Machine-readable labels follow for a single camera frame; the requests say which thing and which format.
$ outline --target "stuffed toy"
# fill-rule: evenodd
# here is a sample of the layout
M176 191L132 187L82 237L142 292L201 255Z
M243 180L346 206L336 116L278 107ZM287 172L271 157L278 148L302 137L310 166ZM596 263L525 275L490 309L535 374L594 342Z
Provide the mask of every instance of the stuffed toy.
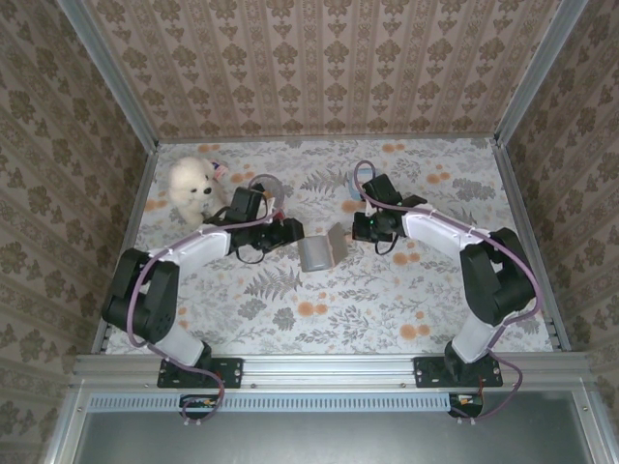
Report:
M181 158L172 165L168 194L187 224L197 227L225 206L218 182L223 170L215 162L194 157Z

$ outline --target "metal frame edge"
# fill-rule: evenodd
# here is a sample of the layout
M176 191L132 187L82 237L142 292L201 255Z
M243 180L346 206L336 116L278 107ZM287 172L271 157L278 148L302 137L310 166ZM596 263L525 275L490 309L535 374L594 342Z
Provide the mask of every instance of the metal frame edge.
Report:
M528 109L531 101L544 82L554 60L574 29L587 0L563 1L557 8L554 18L545 32L540 46L533 55L528 70L508 104L496 128L499 142L507 144Z
M455 140L459 138L489 138L493 137L491 132L470 132L470 133L349 133L322 135L260 135L255 137L209 137L209 138L161 138L162 144L183 144L183 143L238 143L238 142L311 142L311 141L342 141L342 140L417 140L417 139L447 139Z
M552 287L550 286L550 280L545 270L544 260L542 254L535 240L535 234L533 233L533 227L531 221L527 215L520 189L516 180L516 175L512 169L512 163L508 155L507 148L502 142L495 142L492 144L492 151L496 159L496 164L499 169L499 174L503 181L503 187L505 188L505 194L510 208L512 209L512 216L514 217L514 223L518 236L522 241L522 247L526 253L533 273L537 277L542 291L545 295L544 309L546 314L552 318L552 323L556 330L556 336L559 340L560 347L564 351L570 351L572 349L570 341L568 340L568 333L565 330L561 313L559 312L559 306L554 298Z
M245 385L238 392L246 394L253 392L376 392L379 394L440 392L441 389L417 390L415 387L412 360L423 356L432 355L250 355L243 357ZM525 391L572 392L575 404L581 410L581 401L590 401L589 395L594 393L593 374L589 369L585 353L508 353L502 356L516 363L524 372L523 389ZM79 356L74 367L70 392L45 463L73 462L78 451L92 393L160 393L161 390L157 388L160 360L159 357L151 355ZM505 367L503 375L505 386L502 389L493 390L508 391L511 389L512 382L516 380L516 373ZM213 391L191 390L190 392ZM594 403L587 402L586 404L594 406ZM579 416L587 436L587 445L594 447L590 448L592 455L612 456L610 442L605 436L601 436L604 430L597 426L598 423L604 423L604 416L598 416L600 411L595 408L591 409L591 413L593 419ZM611 462L614 461L598 458L595 464Z
M135 244L135 238L137 237L137 232L139 230L139 223L142 220L144 206L146 205L148 192L153 182L153 177L155 176L155 168L157 167L158 159L159 155L155 150L151 151L151 153L146 158L146 162L144 164L144 171L142 172L142 178L139 182L137 193L135 194L135 201L133 202L132 213L129 216L129 221L127 222L127 230L125 230L123 244L121 245L120 252L118 253L119 257L123 251L125 251L127 248L132 247ZM97 327L97 332L95 334L95 339L93 340L93 345L90 350L91 353L97 354L102 351L107 329L108 324L103 319L100 319L99 326Z
M597 421L598 430L603 437L603 446L608 450L608 457L611 462L619 463L619 443L610 423L608 409L602 402L602 396L599 391L590 391L588 397L593 417Z
M85 2L75 0L58 0L77 36L82 41L88 55L101 73L114 99L122 108L131 124L135 135L147 153L155 150L157 135L148 118L136 100L127 80L116 66L101 31L88 13Z

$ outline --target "damask wallpaper wall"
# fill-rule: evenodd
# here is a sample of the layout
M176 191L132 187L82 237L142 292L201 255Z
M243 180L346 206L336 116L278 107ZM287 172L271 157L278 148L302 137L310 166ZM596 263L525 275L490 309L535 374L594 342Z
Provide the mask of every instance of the damask wallpaper wall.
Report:
M160 139L494 132L559 0L87 0Z
M53 0L0 2L0 462L44 452L143 149Z
M591 0L509 152L573 348L619 420L619 3Z

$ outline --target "purple cable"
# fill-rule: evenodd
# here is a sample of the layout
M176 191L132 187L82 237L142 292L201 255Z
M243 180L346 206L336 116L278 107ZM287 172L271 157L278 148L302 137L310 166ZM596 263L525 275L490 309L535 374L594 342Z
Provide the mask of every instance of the purple cable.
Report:
M355 170L354 170L354 174L353 174L353 178L355 181L355 187L357 188L357 190L359 191L359 193L361 194L361 196L370 204L377 206L379 208L383 208L385 210L395 210L395 211L404 211L406 213L418 213L420 215L424 215L429 217L429 213L426 210L420 209L420 208L406 208L403 206L397 206L397 205L389 205L387 203L382 203L380 201L374 200L373 198L371 198L361 187L361 184L359 182L359 178L358 178L358 172L359 172L359 168L362 165L368 165L371 168L371 173L372 173L372 178L376 176L376 168L374 167L374 165L364 159L361 160L357 163L357 165L355 166ZM530 311L521 314L517 317L513 317L510 320L506 321L503 323L503 325L500 327L500 329L496 332L496 334L494 335L494 337L490 340L490 343L487 346L487 353L494 358L495 360L497 360L499 363L503 363L504 365L512 368L513 370L515 370L518 374L518 380L516 381L516 383L514 384L514 388L512 389L512 391L510 391L510 393L508 394L507 398L505 398L503 400L503 402L497 406L496 408L494 408L492 411L482 414L481 416L476 417L476 420L479 419L485 419L485 418L489 418L491 416L494 416L496 413L498 413L499 411L501 411L502 409L504 409L508 403L514 398L514 395L516 394L516 392L518 391L518 389L520 388L520 386L522 385L522 371L514 364L512 364L511 362L505 361L501 358L499 358L498 356L496 356L492 351L491 348L496 344L496 342L498 341L498 339L501 337L501 335L503 334L503 332L505 331L505 329L508 326L511 326L512 324L515 324L516 322L522 321L524 319L528 319L529 317L534 316L535 314L537 314L540 311L540 308L542 307L542 299L543 299L543 295L542 295L542 289L540 288L540 284L538 283L538 280L535 278L535 275L533 274L533 272L529 269L529 267L524 263L524 261L522 261L520 258L518 258L516 256L515 253L513 253L510 249L502 246L501 244L497 243L496 241L492 240L490 237L482 234L481 232L478 232L477 230L475 230L475 228L471 228L468 226L463 226L462 224L460 224L459 222L453 220L450 217L444 216L438 212L433 212L432 213L432 217L433 218L437 218L439 220L441 220L442 222L445 222L449 225L451 225L452 227L455 227L456 229L462 230L470 235L473 235L475 237L477 237L478 239L481 239L485 242L487 242L488 244L490 244L491 246L495 247L496 249L498 249L499 251L501 251L502 253L504 253L507 257L509 257L512 261L514 261L516 263L516 265L524 272L524 274L527 276L527 278L529 279L529 281L531 282L531 286L533 287L533 291L535 292L535 305L533 306L533 309L531 309ZM456 408L454 408L454 410L459 413L464 415L465 417L467 417L466 414L462 413L460 410L457 410Z
M152 345L151 343L147 343L146 341L143 342L139 342L135 339L135 335L133 334L133 315L135 314L135 304L137 303L137 297L139 296L139 291L140 288L142 287L142 285L144 284L144 280L146 279L146 276L148 275L149 271L151 270L151 268L155 265L156 262L158 262L162 257L166 256L169 252L171 252L172 250L174 250L174 248L180 247L182 245L185 245L193 240L196 240L202 236L207 236L210 235L214 232L222 232L222 231L226 231L226 230L232 230L232 229L240 229L240 228L244 228L244 227L253 227L255 225L259 225L262 224L272 218L274 218L281 209L281 206L283 205L283 187L281 186L281 182L280 180L275 177L272 176L270 174L261 174L260 176L256 176L254 177L251 181L250 181L250 187L254 184L254 181L258 178L258 177L267 177L271 180L276 181L276 183L278 184L280 191L278 193L280 193L280 196L277 197L275 196L275 204L273 207L273 212L270 215L266 215L265 217L262 217L260 219L256 219L256 220L251 220L249 222L241 222L238 224L227 224L227 225L223 225L223 226L215 226L215 227L211 227L209 229L207 229L206 231L195 231L193 233L191 233L190 235L188 235L187 237L184 237L183 239L179 240L178 242L170 245L170 246L166 246L164 250L160 251L159 253L155 254L150 260L148 260L148 262L144 265L144 267L142 268L141 272L139 273L139 276L137 277L137 281L135 282L135 287L133 288L133 292L132 292L132 297L130 298L129 301L129 309L127 311L127 337L129 338L129 342L132 346L134 346L135 348L140 348L144 345L147 345L147 348L149 350L151 350L153 353L155 353L156 355L161 356L162 358L166 359L169 363L173 363L174 365L176 365L177 367L187 370L188 372L193 372L196 374L202 374L202 375L206 375L207 377L210 377L211 379L215 380L218 383L218 387L220 389L220 394L218 396L218 401L215 404L215 406L213 407L213 409L202 419L203 421L207 421L208 419L210 419L213 414L220 408L221 404L223 403L223 396L224 396L224 386L223 386L223 382L221 381L221 379L215 375L213 372L210 372L208 370L205 369L198 369L197 367L193 367L190 365L185 365L181 362L178 362L177 360L174 360L172 358L170 358L166 353L164 353L163 351L161 351L159 348L157 348L155 345ZM189 403L186 402L183 405L183 409L181 411L181 415L183 416L183 419L185 419L186 421L191 421L188 417L187 417L187 405Z

